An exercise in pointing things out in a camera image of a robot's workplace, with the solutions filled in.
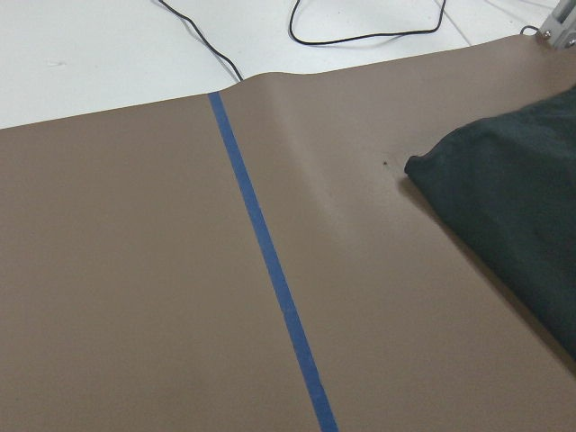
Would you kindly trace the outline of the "brown paper table cover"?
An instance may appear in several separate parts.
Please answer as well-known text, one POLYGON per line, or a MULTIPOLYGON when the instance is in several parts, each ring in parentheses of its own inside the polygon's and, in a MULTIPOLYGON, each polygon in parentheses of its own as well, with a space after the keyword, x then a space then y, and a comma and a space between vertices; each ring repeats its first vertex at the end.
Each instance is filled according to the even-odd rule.
MULTIPOLYGON (((575 364, 405 176, 529 36, 219 92, 339 431, 572 431, 575 364)), ((208 95, 1 132, 4 431, 321 431, 208 95)))

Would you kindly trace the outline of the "black graphic t-shirt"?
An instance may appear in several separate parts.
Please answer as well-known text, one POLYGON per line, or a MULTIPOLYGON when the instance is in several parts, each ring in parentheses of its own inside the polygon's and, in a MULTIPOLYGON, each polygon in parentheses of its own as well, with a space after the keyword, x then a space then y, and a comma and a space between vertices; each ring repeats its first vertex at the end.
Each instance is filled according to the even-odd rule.
POLYGON ((439 219, 575 350, 575 92, 453 130, 405 174, 439 219))

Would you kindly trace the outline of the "blue tape grid line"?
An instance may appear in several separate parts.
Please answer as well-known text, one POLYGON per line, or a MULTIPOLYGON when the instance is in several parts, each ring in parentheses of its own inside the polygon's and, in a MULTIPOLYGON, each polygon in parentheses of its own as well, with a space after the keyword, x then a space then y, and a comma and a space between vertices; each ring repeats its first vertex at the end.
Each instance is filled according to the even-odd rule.
POLYGON ((322 383, 319 369, 311 351, 298 309, 289 284, 287 283, 283 267, 275 249, 275 244, 267 227, 265 216, 262 213, 257 193, 252 184, 221 94, 213 92, 208 94, 208 98, 237 181, 238 189, 242 195, 247 215, 255 233, 270 282, 274 289, 277 304, 283 315, 284 325, 291 340, 292 350, 298 362, 311 406, 313 407, 319 424, 319 429, 321 431, 337 431, 337 419, 322 383))

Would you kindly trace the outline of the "aluminium frame post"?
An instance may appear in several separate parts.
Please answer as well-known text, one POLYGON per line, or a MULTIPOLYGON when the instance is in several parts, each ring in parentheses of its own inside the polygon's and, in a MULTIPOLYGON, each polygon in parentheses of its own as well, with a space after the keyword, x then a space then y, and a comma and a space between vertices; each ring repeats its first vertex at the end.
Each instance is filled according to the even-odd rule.
POLYGON ((575 0, 561 0, 538 30, 541 38, 557 50, 575 47, 575 0))

